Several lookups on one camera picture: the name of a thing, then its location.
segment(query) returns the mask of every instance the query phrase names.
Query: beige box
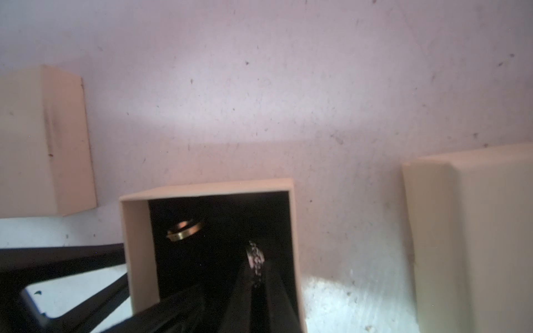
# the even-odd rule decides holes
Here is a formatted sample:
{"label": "beige box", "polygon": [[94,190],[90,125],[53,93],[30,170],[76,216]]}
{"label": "beige box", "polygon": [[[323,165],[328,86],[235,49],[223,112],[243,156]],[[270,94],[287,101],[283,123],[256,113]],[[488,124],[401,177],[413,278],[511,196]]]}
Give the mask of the beige box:
{"label": "beige box", "polygon": [[[159,263],[173,262],[173,258],[165,261],[159,255],[156,260],[157,243],[162,244],[166,251],[169,249],[179,251],[179,248],[174,249],[173,246],[174,244],[178,247],[181,246],[179,242],[171,243],[166,239],[167,225],[160,225],[165,223],[171,225],[178,220],[161,219],[161,213],[157,213],[155,210],[168,203],[168,208],[164,208],[163,215],[168,216],[170,214],[173,218],[178,219],[188,217],[188,213],[184,212],[197,209],[196,206],[199,206],[201,201],[203,202],[201,209],[207,209],[205,207],[210,205],[217,212],[212,213],[212,217],[206,220],[204,230],[207,228],[211,228],[211,230],[206,231],[205,234],[202,234],[203,230],[200,230],[186,238],[185,240],[189,244],[201,242],[205,239],[204,237],[211,237],[213,242],[220,238],[227,238],[229,242],[234,242],[238,240],[239,235],[242,235],[243,239],[246,240],[249,234],[257,235],[251,229],[258,230],[263,225],[272,223],[267,233],[279,237],[279,242],[282,243],[282,253],[287,254],[287,258],[290,258],[288,263],[290,267],[287,267],[287,271],[293,272],[291,274],[294,275],[290,277],[290,281],[294,283],[293,292],[297,303],[297,315],[302,328],[305,330],[300,269],[298,267],[294,186],[293,181],[287,178],[166,186],[122,196],[120,198],[122,228],[133,312],[138,313],[158,303],[163,293],[161,290],[163,286],[158,285],[158,283],[163,283],[167,275],[174,273],[165,271],[163,274],[161,270],[164,267],[158,267]],[[208,242],[203,244],[209,245],[210,243],[211,240],[208,239]],[[267,253],[265,253],[265,259],[269,259]],[[176,284],[179,283],[180,277],[192,274],[191,271],[193,271],[181,266],[173,270],[177,271],[175,272],[176,278],[171,281]]]}
{"label": "beige box", "polygon": [[533,331],[533,144],[403,166],[422,333]]}
{"label": "beige box", "polygon": [[49,66],[0,77],[0,218],[94,207],[82,79]]}

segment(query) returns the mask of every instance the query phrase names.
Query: black object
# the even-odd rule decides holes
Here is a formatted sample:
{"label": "black object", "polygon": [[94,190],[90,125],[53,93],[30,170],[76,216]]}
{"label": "black object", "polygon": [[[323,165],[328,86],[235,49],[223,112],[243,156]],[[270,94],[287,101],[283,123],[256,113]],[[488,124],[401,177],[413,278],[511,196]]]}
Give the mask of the black object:
{"label": "black object", "polygon": [[[196,332],[218,331],[241,263],[247,261],[245,249],[250,240],[276,264],[292,308],[297,311],[287,191],[165,198],[148,203],[159,298],[165,300],[200,284],[205,293],[205,315]],[[191,218],[205,221],[205,226],[183,240],[167,239],[169,228]]]}
{"label": "black object", "polygon": [[126,319],[103,333],[190,333],[194,332],[205,309],[200,285],[162,300],[156,305]]}
{"label": "black object", "polygon": [[128,298],[126,274],[58,318],[40,314],[25,288],[32,283],[124,263],[123,244],[0,250],[0,332],[92,331]]}
{"label": "black object", "polygon": [[278,270],[265,261],[261,286],[254,286],[254,272],[243,262],[219,333],[301,333]]}

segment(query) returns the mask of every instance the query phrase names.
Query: white surface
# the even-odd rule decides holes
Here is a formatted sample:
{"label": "white surface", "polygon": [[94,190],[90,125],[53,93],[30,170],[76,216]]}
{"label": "white surface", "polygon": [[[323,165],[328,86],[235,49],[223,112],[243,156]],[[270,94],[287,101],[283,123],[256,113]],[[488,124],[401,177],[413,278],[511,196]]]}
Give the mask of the white surface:
{"label": "white surface", "polygon": [[3,0],[0,73],[84,79],[100,207],[0,245],[119,242],[122,194],[293,177],[309,332],[417,332],[400,163],[533,141],[532,37],[525,0]]}

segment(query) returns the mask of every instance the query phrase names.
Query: open ring box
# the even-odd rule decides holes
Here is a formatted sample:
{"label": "open ring box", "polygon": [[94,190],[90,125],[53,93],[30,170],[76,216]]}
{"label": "open ring box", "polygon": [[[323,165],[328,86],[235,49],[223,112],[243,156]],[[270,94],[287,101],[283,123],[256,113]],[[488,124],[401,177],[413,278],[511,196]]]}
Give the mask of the open ring box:
{"label": "open ring box", "polygon": [[[292,179],[165,186],[120,198],[133,313],[200,283],[205,331],[217,331],[246,245],[254,241],[278,267],[305,332]],[[170,241],[169,228],[204,220],[196,233]]]}

